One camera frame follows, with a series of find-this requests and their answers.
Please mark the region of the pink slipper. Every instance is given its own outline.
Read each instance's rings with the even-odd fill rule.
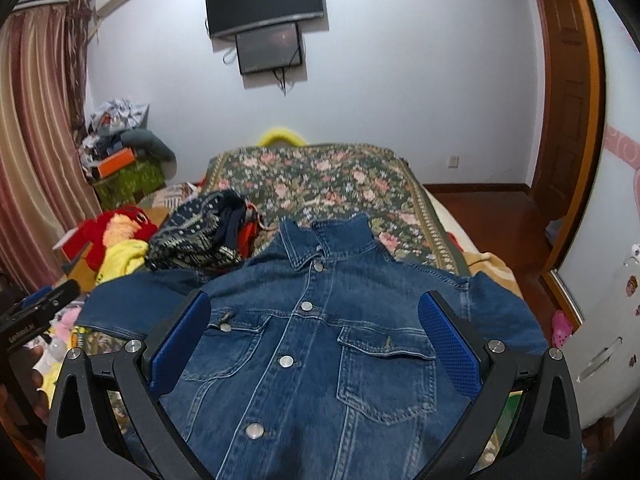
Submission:
[[[554,330],[551,336],[551,344],[556,348],[560,348],[567,338],[571,337],[574,327],[569,323],[562,310],[556,310],[551,326]]]

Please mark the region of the jacket collar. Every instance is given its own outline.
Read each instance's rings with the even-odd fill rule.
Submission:
[[[377,245],[366,214],[347,220],[316,220],[310,227],[299,227],[290,218],[280,222],[280,237],[294,269],[303,267],[315,256],[343,260],[371,250]]]

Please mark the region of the wooden floor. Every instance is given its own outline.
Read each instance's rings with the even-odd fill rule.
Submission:
[[[538,280],[551,246],[546,241],[545,221],[535,202],[521,191],[434,195],[481,252],[494,253],[511,267],[525,301],[550,340],[556,308]]]

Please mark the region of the blue rubber pad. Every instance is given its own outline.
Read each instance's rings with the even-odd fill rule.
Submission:
[[[418,319],[456,391],[476,400],[482,388],[478,359],[428,292],[418,302]]]
[[[149,391],[155,400],[170,393],[200,341],[211,315],[209,297],[201,292],[185,310],[150,366]]]
[[[53,287],[51,285],[43,286],[38,292],[34,292],[30,296],[24,298],[24,301],[22,302],[22,308],[27,308],[28,306],[38,303],[39,300],[44,298],[52,290]]]

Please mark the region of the green box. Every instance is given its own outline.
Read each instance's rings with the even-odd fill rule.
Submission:
[[[146,195],[164,187],[165,183],[155,161],[137,159],[92,186],[102,209],[108,211],[127,204],[136,205]]]

